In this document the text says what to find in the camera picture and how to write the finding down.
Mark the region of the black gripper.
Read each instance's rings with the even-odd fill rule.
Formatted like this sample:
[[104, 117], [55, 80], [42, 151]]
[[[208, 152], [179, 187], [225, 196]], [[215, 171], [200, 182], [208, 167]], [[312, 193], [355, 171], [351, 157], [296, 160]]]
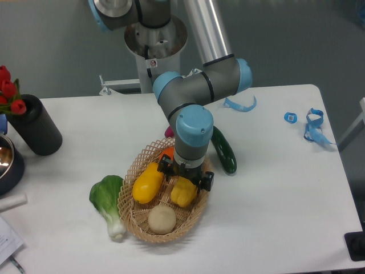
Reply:
[[175, 160], [163, 154], [158, 162], [157, 171], [165, 175], [165, 180], [170, 180], [171, 176], [179, 176], [190, 180], [192, 183], [197, 183], [197, 194], [201, 190], [210, 192], [214, 183], [214, 172], [202, 172], [202, 164], [189, 168], [185, 163], [178, 164]]

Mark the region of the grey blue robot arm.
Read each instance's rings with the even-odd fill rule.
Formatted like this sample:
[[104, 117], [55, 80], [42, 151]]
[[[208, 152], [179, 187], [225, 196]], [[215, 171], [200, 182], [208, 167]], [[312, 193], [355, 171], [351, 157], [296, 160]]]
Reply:
[[214, 174], [202, 169], [213, 135], [213, 116], [206, 105], [252, 85], [250, 67], [230, 48], [217, 2], [184, 2], [203, 65], [190, 76], [179, 72], [187, 29], [172, 14], [169, 1], [90, 1], [89, 6], [101, 28], [125, 28], [141, 91], [155, 95], [175, 135], [174, 156], [164, 156], [158, 171], [210, 191]]

